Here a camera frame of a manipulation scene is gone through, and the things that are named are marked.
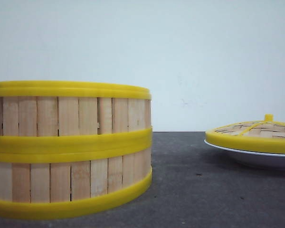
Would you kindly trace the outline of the bamboo steamer basket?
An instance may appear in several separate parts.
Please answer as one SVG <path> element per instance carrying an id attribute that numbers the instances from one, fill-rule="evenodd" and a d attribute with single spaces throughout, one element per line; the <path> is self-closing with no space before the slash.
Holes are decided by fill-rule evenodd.
<path id="1" fill-rule="evenodd" d="M 0 82 L 0 161 L 111 158 L 148 149 L 150 92 L 91 82 Z"/>
<path id="2" fill-rule="evenodd" d="M 139 197 L 151 181 L 150 148 L 95 161 L 0 162 L 0 216 L 47 220 L 97 213 Z"/>

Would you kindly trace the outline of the woven yellow steamer lid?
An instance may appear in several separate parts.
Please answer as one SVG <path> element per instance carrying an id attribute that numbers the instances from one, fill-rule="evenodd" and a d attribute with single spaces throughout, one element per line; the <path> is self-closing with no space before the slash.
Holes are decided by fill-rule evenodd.
<path id="1" fill-rule="evenodd" d="M 209 144 L 241 151 L 285 154 L 285 122 L 272 114 L 264 120 L 232 123 L 205 132 Z"/>

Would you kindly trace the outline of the white ceramic plate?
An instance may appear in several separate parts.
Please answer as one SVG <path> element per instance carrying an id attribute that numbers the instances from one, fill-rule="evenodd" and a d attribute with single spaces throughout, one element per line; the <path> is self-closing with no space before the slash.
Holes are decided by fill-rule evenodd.
<path id="1" fill-rule="evenodd" d="M 217 149 L 221 149 L 236 162 L 254 168 L 285 170 L 285 154 L 251 152 L 227 147 L 221 147 L 209 143 L 206 139 L 204 143 Z"/>

